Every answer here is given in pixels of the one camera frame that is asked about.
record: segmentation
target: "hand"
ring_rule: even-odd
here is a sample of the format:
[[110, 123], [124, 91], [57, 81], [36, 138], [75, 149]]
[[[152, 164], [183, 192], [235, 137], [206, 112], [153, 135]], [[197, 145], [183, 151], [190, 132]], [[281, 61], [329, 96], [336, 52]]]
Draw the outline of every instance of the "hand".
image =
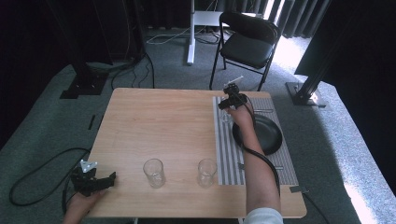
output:
[[[253, 111], [251, 104], [247, 103], [246, 106], [250, 111]], [[233, 117], [233, 121], [242, 130], [253, 128], [253, 120], [248, 109], [244, 105], [240, 105], [236, 109], [225, 108], [224, 110]]]
[[76, 193], [70, 200], [70, 203], [67, 207], [66, 214], [64, 215], [64, 224], [79, 223], [105, 193], [105, 189], [96, 191], [89, 197], [86, 197], [81, 193]]

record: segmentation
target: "chair leg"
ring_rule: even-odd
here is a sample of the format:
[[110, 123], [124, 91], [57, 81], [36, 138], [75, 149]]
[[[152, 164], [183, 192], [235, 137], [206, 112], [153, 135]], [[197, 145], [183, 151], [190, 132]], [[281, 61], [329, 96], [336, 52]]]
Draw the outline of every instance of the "chair leg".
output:
[[224, 70], [226, 70], [227, 69], [227, 63], [225, 62], [225, 58], [224, 57], [222, 57], [223, 58], [223, 64], [224, 64]]
[[220, 50], [220, 42], [218, 44], [218, 49], [216, 50], [215, 62], [213, 63], [213, 69], [212, 69], [212, 76], [210, 77], [210, 83], [209, 83], [210, 90], [212, 90], [213, 78], [215, 77], [216, 65], [218, 64], [219, 50]]
[[268, 71], [270, 70], [270, 63], [268, 63], [265, 66], [265, 70], [262, 73], [262, 80], [260, 80], [260, 84], [259, 84], [259, 88], [257, 89], [257, 91], [260, 91], [262, 89], [262, 84], [264, 84], [265, 79], [267, 79], [267, 75], [268, 75]]

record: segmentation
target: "gray carpet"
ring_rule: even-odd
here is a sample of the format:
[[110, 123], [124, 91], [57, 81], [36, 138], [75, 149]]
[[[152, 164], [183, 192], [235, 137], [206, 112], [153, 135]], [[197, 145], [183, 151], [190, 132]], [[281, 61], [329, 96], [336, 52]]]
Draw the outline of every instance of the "gray carpet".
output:
[[[151, 31], [150, 35], [180, 31]], [[199, 36], [215, 41], [213, 36]], [[155, 39], [154, 42], [166, 40]], [[339, 99], [336, 89], [326, 83], [319, 90], [328, 103], [324, 109], [293, 105], [286, 82], [304, 82], [293, 75], [294, 69], [309, 40], [282, 38], [267, 81], [262, 91], [273, 97], [280, 125], [301, 186], [330, 223], [394, 223], [396, 202], [385, 179], [352, 118]], [[161, 45], [147, 45], [148, 56], [135, 68], [110, 74], [101, 95], [81, 95], [77, 99], [59, 99], [74, 78], [69, 65], [59, 72], [35, 103], [19, 129], [0, 151], [0, 223], [60, 223], [63, 213], [61, 197], [63, 185], [42, 202], [30, 206], [16, 206], [9, 202], [13, 184], [25, 174], [59, 152], [71, 147], [90, 148], [94, 142], [101, 117], [105, 114], [113, 87], [208, 90], [215, 45], [197, 41], [195, 60], [186, 64], [188, 39], [175, 38]], [[91, 66], [102, 69], [117, 67], [99, 63]], [[260, 76], [221, 63], [214, 81], [214, 90], [228, 80], [243, 75], [242, 91], [255, 91]], [[82, 155], [73, 150], [31, 175], [17, 188], [14, 198], [29, 203], [45, 196], [72, 168]], [[305, 198], [307, 215], [300, 219], [285, 219], [285, 223], [325, 223], [318, 209]], [[131, 218], [86, 218], [83, 223], [128, 223]], [[237, 223], [236, 219], [139, 219], [139, 223]]]

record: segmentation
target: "black stand base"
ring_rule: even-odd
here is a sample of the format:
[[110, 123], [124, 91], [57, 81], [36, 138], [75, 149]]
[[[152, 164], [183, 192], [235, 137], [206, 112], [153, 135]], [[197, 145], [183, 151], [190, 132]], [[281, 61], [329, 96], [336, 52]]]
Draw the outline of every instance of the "black stand base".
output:
[[291, 100], [295, 105], [317, 105], [318, 107], [326, 107], [326, 102], [322, 99], [320, 92], [316, 90], [308, 100], [297, 97], [297, 92], [303, 86], [298, 82], [287, 82], [286, 87], [289, 90]]
[[89, 84], [81, 85], [78, 77], [75, 77], [67, 91], [64, 91], [60, 99], [77, 99], [79, 95], [100, 95], [106, 84], [108, 73], [95, 74]]

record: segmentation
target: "white stand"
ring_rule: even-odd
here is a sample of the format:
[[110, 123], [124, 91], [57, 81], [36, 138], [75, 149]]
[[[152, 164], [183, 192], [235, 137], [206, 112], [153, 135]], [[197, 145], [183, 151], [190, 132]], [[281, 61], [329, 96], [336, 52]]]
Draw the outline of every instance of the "white stand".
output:
[[188, 65], [192, 65], [194, 63], [195, 25], [219, 26], [219, 17], [221, 13], [222, 12], [216, 12], [216, 11], [195, 11], [194, 0], [191, 0], [190, 45], [189, 45], [189, 55], [187, 58]]

